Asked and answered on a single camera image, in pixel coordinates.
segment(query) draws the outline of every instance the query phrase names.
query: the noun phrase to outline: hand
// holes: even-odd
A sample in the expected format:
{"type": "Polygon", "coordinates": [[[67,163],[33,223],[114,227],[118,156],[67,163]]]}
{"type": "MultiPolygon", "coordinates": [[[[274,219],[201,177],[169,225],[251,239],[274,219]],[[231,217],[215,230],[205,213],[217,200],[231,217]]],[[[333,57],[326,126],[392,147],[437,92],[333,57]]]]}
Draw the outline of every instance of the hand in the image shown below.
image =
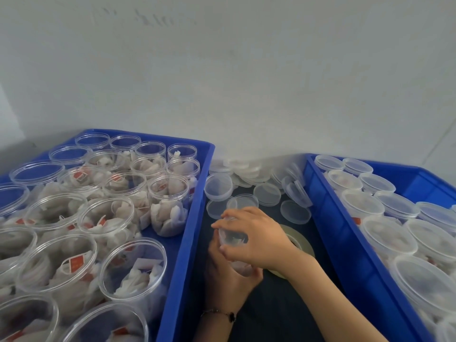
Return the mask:
{"type": "Polygon", "coordinates": [[[238,274],[220,253],[219,231],[209,243],[206,263],[206,309],[237,314],[251,291],[263,280],[263,269],[253,268],[249,277],[238,274]]]}
{"type": "Polygon", "coordinates": [[[280,272],[284,263],[293,261],[294,255],[299,253],[280,225],[257,207],[226,210],[222,214],[222,218],[225,217],[235,219],[218,220],[212,228],[224,228],[248,236],[248,242],[241,246],[220,247],[228,260],[239,260],[280,272]]]}

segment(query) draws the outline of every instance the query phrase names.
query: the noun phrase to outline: blue crate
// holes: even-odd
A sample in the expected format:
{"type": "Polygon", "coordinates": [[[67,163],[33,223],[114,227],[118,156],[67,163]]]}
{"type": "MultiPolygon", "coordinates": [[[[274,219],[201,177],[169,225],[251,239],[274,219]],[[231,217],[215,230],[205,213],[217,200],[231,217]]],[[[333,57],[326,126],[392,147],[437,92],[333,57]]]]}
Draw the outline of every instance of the blue crate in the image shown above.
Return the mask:
{"type": "MultiPolygon", "coordinates": [[[[305,155],[305,188],[314,204],[312,217],[347,298],[390,342],[434,341],[314,164],[315,157],[305,155]]],[[[365,162],[374,174],[393,183],[396,193],[413,202],[427,201],[446,208],[456,204],[456,189],[426,169],[365,162]]]]}
{"type": "MultiPolygon", "coordinates": [[[[166,137],[162,135],[152,135],[145,133],[133,133],[113,129],[87,129],[75,137],[69,139],[60,145],[74,145],[75,139],[85,134],[94,132],[102,132],[108,134],[110,137],[115,137],[119,134],[134,134],[141,138],[142,141],[160,141],[166,147],[174,143],[188,143],[197,147],[197,160],[201,165],[201,178],[208,176],[209,166],[211,163],[212,155],[214,154],[215,146],[211,143],[184,139],[166,137]]],[[[33,161],[48,160],[48,152],[44,152],[35,158],[33,161]]],[[[8,174],[0,176],[0,183],[10,182],[8,174]]],[[[160,237],[149,226],[143,230],[143,235],[146,237],[154,238],[160,241],[166,249],[168,257],[168,269],[163,278],[163,283],[169,286],[168,297],[165,304],[165,309],[161,317],[160,327],[158,329],[157,341],[173,341],[176,339],[175,333],[180,330],[180,322],[182,316],[183,302],[185,302],[185,295],[188,289],[188,282],[193,267],[193,260],[195,257],[196,246],[198,242],[199,231],[201,227],[201,220],[206,205],[206,196],[204,195],[205,180],[200,180],[195,188],[193,202],[188,212],[188,219],[185,225],[183,234],[175,237],[160,237]]],[[[157,326],[157,322],[152,322],[152,326],[157,326]]]]}

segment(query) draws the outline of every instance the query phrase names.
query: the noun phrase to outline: bracelet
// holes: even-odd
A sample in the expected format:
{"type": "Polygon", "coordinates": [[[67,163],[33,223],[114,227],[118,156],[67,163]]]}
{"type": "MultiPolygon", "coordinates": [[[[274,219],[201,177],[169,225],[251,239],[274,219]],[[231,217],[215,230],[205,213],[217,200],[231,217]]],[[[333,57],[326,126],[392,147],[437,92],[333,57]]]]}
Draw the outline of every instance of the bracelet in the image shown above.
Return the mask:
{"type": "Polygon", "coordinates": [[[213,308],[211,310],[205,310],[202,312],[202,315],[201,316],[204,316],[206,313],[219,313],[219,314],[224,314],[225,316],[228,317],[229,319],[229,322],[230,323],[234,323],[236,321],[236,315],[233,313],[233,312],[230,312],[230,313],[226,313],[226,312],[222,312],[216,308],[213,308]]]}

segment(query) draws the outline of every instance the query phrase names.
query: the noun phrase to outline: left hand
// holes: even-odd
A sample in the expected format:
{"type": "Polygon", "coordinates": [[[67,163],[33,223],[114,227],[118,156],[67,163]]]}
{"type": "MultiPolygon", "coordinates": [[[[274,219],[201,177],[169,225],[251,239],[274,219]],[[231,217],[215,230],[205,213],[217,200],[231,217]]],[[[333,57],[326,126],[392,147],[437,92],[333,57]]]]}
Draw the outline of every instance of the left hand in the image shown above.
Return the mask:
{"type": "Polygon", "coordinates": [[[214,230],[206,262],[205,309],[237,314],[248,295],[263,280],[263,269],[253,267],[250,276],[244,277],[231,267],[219,248],[219,231],[214,230]]]}

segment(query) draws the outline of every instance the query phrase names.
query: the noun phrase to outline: black work mat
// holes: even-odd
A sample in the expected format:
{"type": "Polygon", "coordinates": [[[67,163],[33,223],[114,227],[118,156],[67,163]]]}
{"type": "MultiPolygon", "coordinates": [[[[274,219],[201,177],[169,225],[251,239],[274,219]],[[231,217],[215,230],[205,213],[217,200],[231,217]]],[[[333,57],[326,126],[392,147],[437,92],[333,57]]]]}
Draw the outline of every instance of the black work mat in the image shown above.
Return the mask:
{"type": "MultiPolygon", "coordinates": [[[[239,187],[234,190],[233,196],[242,193],[253,194],[252,188],[239,187]]],[[[280,203],[274,207],[260,209],[274,218],[279,224],[292,227],[299,231],[310,242],[316,259],[329,278],[341,288],[339,279],[333,269],[328,253],[323,246],[316,226],[311,219],[305,225],[288,222],[280,213],[282,201],[288,200],[282,195],[280,203]]],[[[204,305],[204,269],[208,254],[209,241],[213,235],[211,224],[214,219],[209,217],[206,209],[202,219],[195,262],[191,274],[189,293],[185,303],[180,341],[187,342],[193,339],[204,305]]],[[[264,271],[264,279],[250,294],[241,311],[237,315],[231,332],[230,341],[321,341],[324,339],[314,321],[310,311],[298,293],[288,281],[264,271]]]]}

